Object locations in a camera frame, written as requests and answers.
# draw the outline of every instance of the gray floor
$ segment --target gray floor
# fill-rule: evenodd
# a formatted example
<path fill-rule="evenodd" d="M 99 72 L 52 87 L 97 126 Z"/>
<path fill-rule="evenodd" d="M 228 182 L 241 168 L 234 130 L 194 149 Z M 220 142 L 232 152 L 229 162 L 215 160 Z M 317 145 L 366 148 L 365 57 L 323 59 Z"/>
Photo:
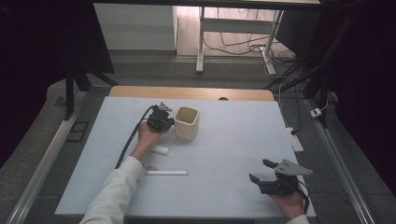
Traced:
<path fill-rule="evenodd" d="M 184 86 L 233 89 L 261 89 L 271 81 L 263 72 L 263 61 L 254 59 L 205 59 L 202 75 L 195 74 L 194 59 L 178 58 L 169 54 L 129 54 L 121 51 L 111 52 L 116 75 L 110 77 L 122 85 L 145 86 Z M 276 70 L 286 70 L 285 64 L 277 64 Z M 100 105 L 110 90 L 102 80 L 90 76 L 94 88 L 88 93 L 78 115 L 77 122 L 87 124 L 85 133 L 71 133 L 55 161 L 48 178 L 37 195 L 25 223 L 78 223 L 78 217 L 57 217 L 53 212 L 59 202 L 68 177 L 72 174 L 79 154 L 89 135 Z M 333 168 L 332 161 L 318 135 L 313 119 L 305 107 L 301 91 L 304 83 L 294 89 L 283 92 L 280 103 L 285 121 L 294 129 L 300 127 L 298 107 L 302 130 L 297 133 L 304 153 L 297 155 L 299 163 L 312 169 L 315 175 L 305 178 L 311 191 L 312 206 L 318 218 L 311 223 L 361 223 L 355 209 L 344 190 L 340 178 Z M 339 123 L 334 114 L 335 101 L 330 99 L 327 121 L 329 132 L 341 152 L 347 168 L 359 187 L 364 200 L 376 220 L 376 223 L 396 223 L 396 200 L 376 173 L 373 166 L 361 152 L 356 143 Z M 64 82 L 52 85 L 48 90 L 48 100 L 40 115 L 24 136 L 20 145 L 7 164 L 0 170 L 0 223 L 5 223 L 21 197 L 35 168 L 39 164 L 52 137 L 64 118 Z M 133 223 L 196 223 L 208 220 L 161 220 L 133 219 Z M 213 223 L 231 223 L 231 220 L 211 220 Z M 285 223 L 285 220 L 250 220 L 249 223 Z"/>

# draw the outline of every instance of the white table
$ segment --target white table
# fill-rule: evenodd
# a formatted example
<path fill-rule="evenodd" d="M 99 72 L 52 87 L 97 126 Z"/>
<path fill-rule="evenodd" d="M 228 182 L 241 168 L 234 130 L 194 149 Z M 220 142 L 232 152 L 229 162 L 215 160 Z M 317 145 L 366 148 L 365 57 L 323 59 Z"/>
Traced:
<path fill-rule="evenodd" d="M 199 132 L 189 142 L 176 138 L 172 128 L 158 143 L 170 147 L 169 154 L 149 153 L 145 163 L 164 170 L 187 170 L 189 175 L 141 175 L 128 217 L 283 217 L 248 177 L 275 180 L 274 170 L 262 164 L 264 158 L 297 162 L 276 102 L 127 97 L 104 100 L 55 214 L 83 216 L 138 120 L 149 106 L 160 102 L 174 109 L 170 117 L 183 105 L 198 109 Z M 308 215 L 315 216 L 312 206 Z"/>

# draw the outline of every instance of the cup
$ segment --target cup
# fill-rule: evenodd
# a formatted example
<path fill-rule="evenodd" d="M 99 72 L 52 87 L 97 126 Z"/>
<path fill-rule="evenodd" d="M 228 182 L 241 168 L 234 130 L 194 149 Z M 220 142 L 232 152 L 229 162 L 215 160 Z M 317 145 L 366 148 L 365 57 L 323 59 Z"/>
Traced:
<path fill-rule="evenodd" d="M 199 124 L 199 111 L 187 107 L 181 106 L 174 118 L 176 136 L 179 138 L 192 140 L 198 133 Z"/>

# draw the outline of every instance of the wall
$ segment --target wall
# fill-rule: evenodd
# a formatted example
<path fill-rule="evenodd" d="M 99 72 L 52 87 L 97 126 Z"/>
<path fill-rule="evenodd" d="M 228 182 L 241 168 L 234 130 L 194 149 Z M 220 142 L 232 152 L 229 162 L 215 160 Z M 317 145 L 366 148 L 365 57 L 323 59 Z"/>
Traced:
<path fill-rule="evenodd" d="M 176 49 L 176 7 L 123 4 L 94 7 L 108 49 Z"/>

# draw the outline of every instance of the white pen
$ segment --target white pen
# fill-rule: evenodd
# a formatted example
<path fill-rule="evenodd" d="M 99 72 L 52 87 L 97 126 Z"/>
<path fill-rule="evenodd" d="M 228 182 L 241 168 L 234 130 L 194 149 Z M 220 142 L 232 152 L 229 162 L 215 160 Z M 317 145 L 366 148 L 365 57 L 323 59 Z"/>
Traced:
<path fill-rule="evenodd" d="M 146 171 L 146 175 L 188 175 L 187 171 Z"/>

